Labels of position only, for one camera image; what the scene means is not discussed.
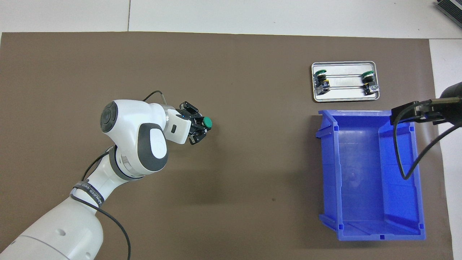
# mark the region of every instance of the electronic component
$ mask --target electronic component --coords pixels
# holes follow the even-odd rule
[[[316,92],[318,95],[325,94],[330,91],[330,84],[326,77],[326,72],[327,70],[321,69],[315,73],[317,78]]]
[[[366,95],[371,95],[371,94],[379,92],[378,85],[374,79],[373,70],[366,71],[361,76],[363,77],[364,91]]]

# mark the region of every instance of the white floor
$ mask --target white floor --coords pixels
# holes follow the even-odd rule
[[[435,0],[0,0],[1,32],[180,31],[427,38],[437,96],[462,81],[462,29]],[[440,126],[444,131],[448,126]],[[441,142],[454,259],[462,260],[462,130]]]

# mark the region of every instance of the grey joint cover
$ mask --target grey joint cover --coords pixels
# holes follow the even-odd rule
[[[116,145],[109,148],[109,162],[111,163],[112,170],[117,174],[117,176],[119,176],[123,180],[128,180],[128,181],[139,180],[143,178],[144,176],[139,177],[139,178],[133,178],[133,177],[127,176],[126,174],[122,172],[122,170],[120,170],[119,166],[117,165],[117,161],[116,161],[116,150],[117,150]]]
[[[140,126],[138,131],[138,158],[144,168],[149,171],[157,172],[162,170],[167,164],[169,157],[168,151],[163,158],[157,158],[151,150],[151,129],[159,129],[164,135],[162,128],[158,124],[145,123]]]
[[[117,121],[117,114],[118,114],[117,104],[112,101],[103,109],[101,113],[101,119],[99,121],[99,126],[103,133],[107,133],[111,131]]]

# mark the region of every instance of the button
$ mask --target button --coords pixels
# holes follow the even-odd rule
[[[106,108],[101,114],[101,122],[103,124],[107,124],[110,119],[111,119],[111,110]]]
[[[203,123],[205,127],[212,128],[212,120],[210,119],[210,117],[204,117]]]

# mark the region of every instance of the label strap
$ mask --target label strap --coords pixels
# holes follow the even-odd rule
[[[101,205],[104,203],[104,198],[101,193],[99,193],[99,191],[95,189],[95,187],[93,187],[93,185],[90,183],[79,181],[74,185],[74,188],[85,191],[96,202],[96,204],[98,204],[98,207],[101,207]]]

